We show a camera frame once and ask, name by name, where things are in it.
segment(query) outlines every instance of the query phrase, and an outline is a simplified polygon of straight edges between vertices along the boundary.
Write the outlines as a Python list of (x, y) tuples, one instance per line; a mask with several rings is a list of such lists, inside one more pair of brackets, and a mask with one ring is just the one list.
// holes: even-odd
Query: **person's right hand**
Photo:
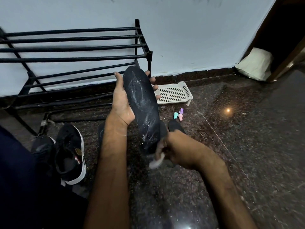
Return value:
[(165, 138), (162, 138), (156, 149), (155, 159), (165, 153), (165, 159), (170, 159), (174, 164), (181, 165), (186, 169), (198, 169), (202, 158), (202, 143), (190, 138), (180, 130), (169, 132)]

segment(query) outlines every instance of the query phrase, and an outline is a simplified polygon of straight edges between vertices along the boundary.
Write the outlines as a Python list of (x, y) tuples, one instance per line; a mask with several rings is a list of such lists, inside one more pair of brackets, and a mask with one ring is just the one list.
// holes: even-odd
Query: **person's left hand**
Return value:
[[(145, 74), (149, 76), (150, 71), (146, 71)], [(127, 94), (123, 87), (123, 77), (118, 72), (115, 72), (114, 75), (116, 77), (116, 86), (113, 92), (111, 111), (114, 111), (127, 125), (129, 125), (135, 119), (135, 115), (128, 103)], [(156, 81), (155, 77), (151, 77), (149, 80), (151, 84)], [(158, 85), (154, 85), (152, 88), (155, 91), (158, 89)]]

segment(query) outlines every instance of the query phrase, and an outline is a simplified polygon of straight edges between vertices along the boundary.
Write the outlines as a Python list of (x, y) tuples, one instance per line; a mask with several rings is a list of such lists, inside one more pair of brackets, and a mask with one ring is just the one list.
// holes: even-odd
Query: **white shoe sole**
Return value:
[(77, 129), (77, 127), (74, 126), (74, 128), (76, 128), (76, 130), (79, 132), (79, 135), (81, 136), (81, 157), (82, 157), (82, 161), (83, 161), (83, 167), (82, 167), (82, 171), (81, 171), (81, 174), (79, 175), (79, 177), (77, 177), (76, 179), (74, 179), (72, 181), (64, 181), (68, 185), (74, 185), (76, 183), (79, 183), (80, 181), (82, 181), (84, 179), (84, 177), (86, 175), (86, 163), (85, 163), (85, 158), (84, 158), (84, 139), (83, 139), (83, 136), (81, 135), (80, 131)]

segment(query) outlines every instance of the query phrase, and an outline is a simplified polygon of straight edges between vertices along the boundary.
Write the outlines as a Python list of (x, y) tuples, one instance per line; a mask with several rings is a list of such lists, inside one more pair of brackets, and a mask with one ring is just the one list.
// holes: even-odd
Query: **human hand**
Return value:
[[(149, 76), (150, 71), (146, 71), (145, 74)], [(127, 94), (124, 90), (123, 77), (118, 72), (115, 72), (114, 75), (116, 77), (116, 87), (113, 92), (111, 111), (129, 125), (135, 119), (135, 115), (128, 103)], [(149, 80), (151, 84), (156, 81), (155, 77), (151, 77)], [(155, 91), (158, 89), (158, 85), (154, 85), (152, 88)]]
[(202, 159), (202, 143), (190, 138), (180, 130), (169, 132), (157, 145), (155, 159), (159, 160), (161, 154), (165, 159), (170, 159), (174, 164), (181, 165), (186, 169), (198, 169)]

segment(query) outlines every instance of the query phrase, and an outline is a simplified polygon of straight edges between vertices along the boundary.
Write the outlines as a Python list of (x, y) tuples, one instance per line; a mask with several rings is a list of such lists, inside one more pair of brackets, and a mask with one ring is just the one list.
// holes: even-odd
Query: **white wall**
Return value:
[[(148, 46), (153, 50), (152, 75), (159, 76), (233, 67), (240, 61), (274, 2), (275, 0), (0, 0), (0, 26), (6, 32), (127, 27), (133, 26), (134, 19), (138, 18)], [(91, 41), (72, 42), (69, 45), (105, 45), (106, 42), (109, 43)], [(132, 42), (133, 40), (112, 41), (111, 44)], [(35, 53), (37, 57), (125, 54), (133, 54), (133, 50)], [(33, 53), (21, 53), (21, 56), (30, 58)], [(117, 61), (31, 63), (29, 67), (41, 76), (114, 63)], [(139, 63), (143, 70), (147, 69), (145, 59)], [(17, 94), (26, 80), (27, 74), (21, 65), (0, 63), (0, 96)]]

